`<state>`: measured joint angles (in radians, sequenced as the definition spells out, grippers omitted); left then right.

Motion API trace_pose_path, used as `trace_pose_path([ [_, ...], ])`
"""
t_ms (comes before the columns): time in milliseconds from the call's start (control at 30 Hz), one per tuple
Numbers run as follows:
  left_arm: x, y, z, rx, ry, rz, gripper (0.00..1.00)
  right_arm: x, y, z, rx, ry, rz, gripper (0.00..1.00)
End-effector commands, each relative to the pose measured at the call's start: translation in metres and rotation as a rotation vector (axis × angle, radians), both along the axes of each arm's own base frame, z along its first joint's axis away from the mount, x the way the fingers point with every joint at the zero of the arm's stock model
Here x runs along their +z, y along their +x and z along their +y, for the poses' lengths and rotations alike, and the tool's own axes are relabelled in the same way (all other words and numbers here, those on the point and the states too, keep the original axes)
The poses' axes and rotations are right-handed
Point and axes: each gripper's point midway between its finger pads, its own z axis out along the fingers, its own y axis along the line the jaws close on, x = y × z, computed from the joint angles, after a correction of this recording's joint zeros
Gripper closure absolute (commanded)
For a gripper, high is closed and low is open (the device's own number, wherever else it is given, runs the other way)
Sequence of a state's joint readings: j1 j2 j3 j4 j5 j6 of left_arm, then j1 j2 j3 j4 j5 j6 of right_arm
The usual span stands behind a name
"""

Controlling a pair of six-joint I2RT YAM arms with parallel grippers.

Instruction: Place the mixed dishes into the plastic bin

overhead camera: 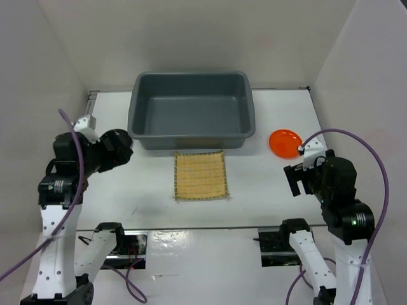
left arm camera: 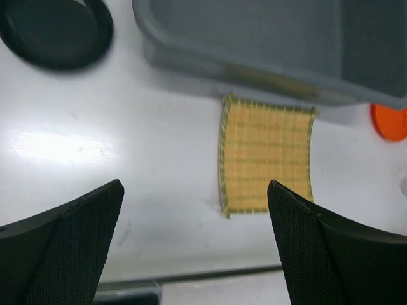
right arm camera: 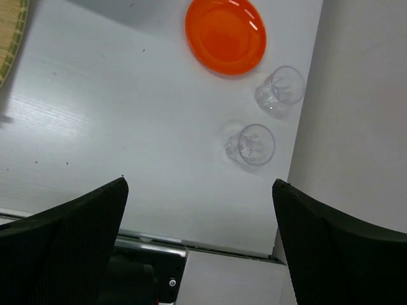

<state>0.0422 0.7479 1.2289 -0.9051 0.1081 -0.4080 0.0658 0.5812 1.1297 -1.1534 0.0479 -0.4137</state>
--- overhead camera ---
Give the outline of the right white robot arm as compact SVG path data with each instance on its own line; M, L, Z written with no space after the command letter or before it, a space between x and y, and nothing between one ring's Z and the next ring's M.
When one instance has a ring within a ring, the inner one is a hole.
M301 182L306 194L317 198L335 248L332 272L305 219L286 219L280 225L279 244L298 255L314 291L313 304L372 304L370 258L364 252L375 220L370 207L355 197L353 163L330 149L309 167L300 163L284 172L294 196L300 195Z

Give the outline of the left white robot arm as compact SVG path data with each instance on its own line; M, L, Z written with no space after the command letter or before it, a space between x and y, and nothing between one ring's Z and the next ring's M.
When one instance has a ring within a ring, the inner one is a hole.
M121 223L102 222L83 257L74 260L83 193L92 174L130 161L132 140L122 129L109 130L96 140L84 132L67 132L55 138L53 151L55 157L38 185L44 238L38 277L21 304L91 304L93 281L107 254L124 251L127 239Z

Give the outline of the orange plastic plate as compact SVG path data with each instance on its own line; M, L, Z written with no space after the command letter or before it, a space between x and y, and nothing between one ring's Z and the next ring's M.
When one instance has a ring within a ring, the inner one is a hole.
M283 159L297 158L300 155L298 148L302 143L297 133L287 129L275 130L268 139L272 153Z

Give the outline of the bamboo woven mat tray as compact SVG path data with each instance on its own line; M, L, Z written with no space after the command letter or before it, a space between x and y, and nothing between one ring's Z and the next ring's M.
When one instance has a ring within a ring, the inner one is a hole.
M174 153L174 199L220 200L229 197L224 152Z

